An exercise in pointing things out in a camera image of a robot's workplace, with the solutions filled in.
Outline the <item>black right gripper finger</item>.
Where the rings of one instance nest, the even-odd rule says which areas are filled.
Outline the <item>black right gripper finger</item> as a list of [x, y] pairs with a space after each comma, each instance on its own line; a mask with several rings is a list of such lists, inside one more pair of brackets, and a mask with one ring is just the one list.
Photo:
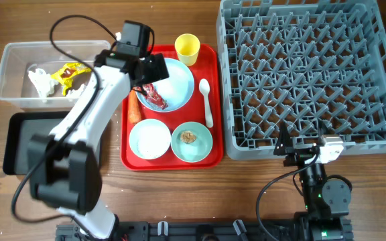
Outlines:
[[279, 136], [275, 144], [274, 155], [291, 155], [294, 153], [294, 145], [285, 122], [279, 126]]
[[328, 127], [326, 126], [326, 124], [322, 120], [319, 120], [318, 121], [318, 135], [320, 137], [322, 137], [322, 136], [326, 136], [329, 134], [330, 134], [330, 131], [329, 131]]

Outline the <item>red snack wrapper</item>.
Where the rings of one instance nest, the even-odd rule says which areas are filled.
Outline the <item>red snack wrapper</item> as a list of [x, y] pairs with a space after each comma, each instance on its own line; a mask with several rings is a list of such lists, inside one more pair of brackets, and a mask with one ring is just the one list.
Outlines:
[[142, 89], [145, 91], [145, 99], [149, 103], [155, 105], [159, 109], [166, 109], [168, 107], [167, 102], [162, 98], [162, 96], [157, 92], [153, 84], [146, 84], [142, 86]]

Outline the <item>light blue rice bowl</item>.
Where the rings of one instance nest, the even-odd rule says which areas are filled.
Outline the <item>light blue rice bowl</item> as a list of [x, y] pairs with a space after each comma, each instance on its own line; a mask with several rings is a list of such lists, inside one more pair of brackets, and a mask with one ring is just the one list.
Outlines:
[[135, 150], [134, 144], [136, 144], [136, 141], [138, 140], [137, 136], [139, 134], [139, 130], [143, 127], [157, 127], [157, 128], [164, 128], [164, 129], [169, 130], [169, 128], [163, 122], [161, 122], [160, 120], [157, 120], [157, 119], [145, 119], [145, 120], [142, 120], [139, 123], [137, 123], [132, 128], [132, 130], [129, 134], [129, 146], [130, 146], [131, 150], [133, 151], [133, 153], [139, 158], [141, 158], [141, 157], [137, 154], [137, 151]]

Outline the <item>white rice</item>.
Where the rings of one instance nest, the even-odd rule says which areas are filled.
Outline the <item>white rice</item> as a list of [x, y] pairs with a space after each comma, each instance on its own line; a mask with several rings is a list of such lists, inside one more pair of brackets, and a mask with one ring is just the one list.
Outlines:
[[164, 128], [143, 127], [134, 144], [137, 154], [143, 159], [157, 159], [169, 148], [170, 132]]

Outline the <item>small white tissue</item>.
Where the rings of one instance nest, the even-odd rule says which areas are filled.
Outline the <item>small white tissue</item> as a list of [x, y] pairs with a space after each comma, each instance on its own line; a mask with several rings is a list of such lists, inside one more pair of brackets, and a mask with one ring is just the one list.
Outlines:
[[66, 93], [66, 98], [79, 98], [84, 92], [86, 84], [81, 84], [77, 89], [69, 89]]

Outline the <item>yellow sauce wrapper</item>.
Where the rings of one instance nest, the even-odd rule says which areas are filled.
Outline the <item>yellow sauce wrapper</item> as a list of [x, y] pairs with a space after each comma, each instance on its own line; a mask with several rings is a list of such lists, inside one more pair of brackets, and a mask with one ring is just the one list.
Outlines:
[[79, 74], [89, 73], [92, 70], [80, 62], [64, 64], [61, 69], [50, 77], [62, 85], [62, 95], [66, 96], [67, 91], [72, 88], [73, 78]]

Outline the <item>large white tissue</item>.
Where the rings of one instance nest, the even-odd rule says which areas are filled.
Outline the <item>large white tissue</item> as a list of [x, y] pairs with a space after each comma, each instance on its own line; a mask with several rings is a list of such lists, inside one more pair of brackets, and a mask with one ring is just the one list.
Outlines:
[[41, 68], [35, 69], [34, 72], [29, 70], [28, 77], [40, 98], [47, 98], [55, 93], [58, 81], [53, 79], [50, 74], [47, 74], [45, 70]]

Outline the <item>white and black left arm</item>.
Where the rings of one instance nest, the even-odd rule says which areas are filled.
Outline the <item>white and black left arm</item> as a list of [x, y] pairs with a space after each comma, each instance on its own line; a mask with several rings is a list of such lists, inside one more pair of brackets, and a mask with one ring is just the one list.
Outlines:
[[168, 78], [162, 54], [153, 54], [155, 34], [149, 26], [125, 21], [121, 37], [96, 56], [85, 91], [49, 135], [34, 135], [27, 150], [25, 184], [33, 199], [58, 210], [80, 228], [82, 240], [114, 240], [116, 214], [100, 201], [102, 177], [95, 151], [112, 114], [130, 91]]

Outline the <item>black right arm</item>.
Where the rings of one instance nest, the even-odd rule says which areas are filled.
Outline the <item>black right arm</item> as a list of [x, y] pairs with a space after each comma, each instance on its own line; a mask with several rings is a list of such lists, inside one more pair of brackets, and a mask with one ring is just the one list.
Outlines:
[[327, 175], [325, 164], [336, 160], [344, 150], [343, 140], [331, 135], [320, 121], [318, 142], [296, 148], [282, 122], [273, 154], [284, 156], [283, 165], [296, 166], [306, 211], [295, 213], [290, 228], [292, 240], [353, 240], [349, 214], [352, 183], [341, 175]]

